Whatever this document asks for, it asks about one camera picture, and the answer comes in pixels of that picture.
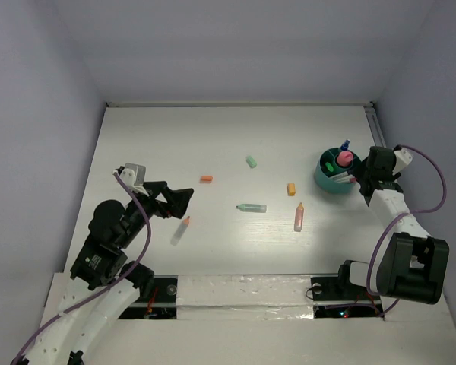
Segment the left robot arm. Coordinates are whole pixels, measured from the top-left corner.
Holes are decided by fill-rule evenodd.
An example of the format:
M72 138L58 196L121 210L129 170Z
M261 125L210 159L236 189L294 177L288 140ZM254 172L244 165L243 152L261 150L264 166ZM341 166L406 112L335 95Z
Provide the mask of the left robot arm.
M153 216L183 218L194 190L145 183L131 169L114 177L131 201L107 200L95 208L56 315L31 335L14 364L86 364L121 314L152 294L154 272L139 259L129 262L124 250L142 229L151 239Z

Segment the yellow orange eraser cap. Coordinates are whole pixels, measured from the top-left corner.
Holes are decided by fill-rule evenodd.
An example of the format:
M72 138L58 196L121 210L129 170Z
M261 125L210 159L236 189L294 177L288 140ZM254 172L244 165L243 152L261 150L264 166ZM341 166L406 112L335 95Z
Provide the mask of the yellow orange eraser cap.
M293 182L287 184L287 194L288 196L294 196L296 194L296 186Z

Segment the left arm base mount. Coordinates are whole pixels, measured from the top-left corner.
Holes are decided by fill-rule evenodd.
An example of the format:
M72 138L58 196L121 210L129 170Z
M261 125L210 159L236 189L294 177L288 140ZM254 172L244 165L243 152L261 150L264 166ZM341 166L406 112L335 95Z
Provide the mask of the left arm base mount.
M134 319L176 319L178 277L156 276L151 294L134 302L129 310Z

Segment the pink orange pencil-shaped case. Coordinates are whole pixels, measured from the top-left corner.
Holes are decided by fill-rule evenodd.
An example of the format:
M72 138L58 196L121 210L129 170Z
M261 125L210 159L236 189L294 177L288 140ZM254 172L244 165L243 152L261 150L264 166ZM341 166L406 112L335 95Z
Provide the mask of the pink orange pencil-shaped case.
M305 211L305 209L304 209L303 203L300 202L295 211L294 226L293 226L293 229L295 232L302 231L304 211Z

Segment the purple thin marker pen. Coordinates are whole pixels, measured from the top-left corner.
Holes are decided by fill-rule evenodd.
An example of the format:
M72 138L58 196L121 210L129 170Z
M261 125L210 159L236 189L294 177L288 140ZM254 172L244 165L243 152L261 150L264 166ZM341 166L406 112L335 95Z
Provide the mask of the purple thin marker pen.
M345 176L341 179L337 179L336 183L354 183L356 182L356 177L354 176Z

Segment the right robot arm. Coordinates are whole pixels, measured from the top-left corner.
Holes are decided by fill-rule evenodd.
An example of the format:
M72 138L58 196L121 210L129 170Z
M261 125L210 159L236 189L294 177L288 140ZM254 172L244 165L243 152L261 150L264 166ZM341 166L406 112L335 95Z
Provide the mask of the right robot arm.
M415 152L436 170L442 197L433 208L411 210L397 180ZM436 239L418 222L416 214L438 211L447 198L444 175L428 155L408 145L393 149L373 146L353 170L359 192L385 229L372 252L366 289L372 295L433 305L439 302L449 256L449 245Z

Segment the clear blue glue bottle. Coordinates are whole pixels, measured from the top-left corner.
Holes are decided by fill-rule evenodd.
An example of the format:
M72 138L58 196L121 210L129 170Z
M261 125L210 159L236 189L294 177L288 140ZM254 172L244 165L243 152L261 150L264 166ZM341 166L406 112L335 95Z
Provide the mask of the clear blue glue bottle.
M350 140L346 139L342 145L340 146L339 150L340 151L347 151L349 149L349 145L350 145Z

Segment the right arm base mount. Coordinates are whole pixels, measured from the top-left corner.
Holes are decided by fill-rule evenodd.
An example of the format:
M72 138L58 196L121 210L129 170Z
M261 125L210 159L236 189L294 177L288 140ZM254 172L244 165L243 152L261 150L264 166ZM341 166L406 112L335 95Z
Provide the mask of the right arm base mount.
M346 260L337 274L311 277L305 296L316 319L377 318L383 313L379 296L350 281L350 266Z

